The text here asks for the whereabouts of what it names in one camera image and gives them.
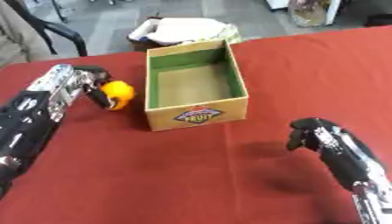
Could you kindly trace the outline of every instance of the robotic arm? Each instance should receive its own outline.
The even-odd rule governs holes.
[[[104,109],[119,109],[133,97],[133,88],[120,81],[122,95],[104,92],[110,79],[98,66],[60,64],[0,108],[0,197],[27,171],[82,93]]]
[[[292,122],[287,148],[319,153],[333,176],[348,191],[363,224],[392,223],[392,185],[371,150],[333,122],[306,118]]]

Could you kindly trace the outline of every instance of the gray floor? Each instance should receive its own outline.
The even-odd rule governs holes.
[[[49,0],[25,0],[36,16],[59,22]],[[362,27],[366,17],[391,12],[389,0],[357,0],[347,7],[334,25],[297,28],[285,10],[270,11],[265,0],[136,0],[110,6],[105,0],[57,0],[69,18],[68,27],[79,32],[87,42],[90,55],[131,51],[128,33],[147,17],[205,17],[233,23],[245,39],[271,38],[330,30]],[[76,56],[73,45],[52,35],[60,57]]]

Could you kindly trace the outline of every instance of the red table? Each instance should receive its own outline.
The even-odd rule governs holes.
[[[343,124],[391,168],[391,49],[390,27],[235,45],[248,119],[164,132],[144,117],[143,53],[8,66],[1,102],[60,62],[106,67],[139,95],[120,112],[80,98],[0,202],[0,223],[358,223],[318,155],[284,148],[288,123]]]

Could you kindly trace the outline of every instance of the open box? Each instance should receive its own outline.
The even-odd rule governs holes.
[[[226,41],[147,52],[145,112],[152,130],[245,119],[248,98]]]

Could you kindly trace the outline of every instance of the printed logo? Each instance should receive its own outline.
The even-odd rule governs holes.
[[[207,108],[206,106],[194,106],[181,115],[174,117],[174,120],[201,124],[221,114],[222,112],[217,109]]]

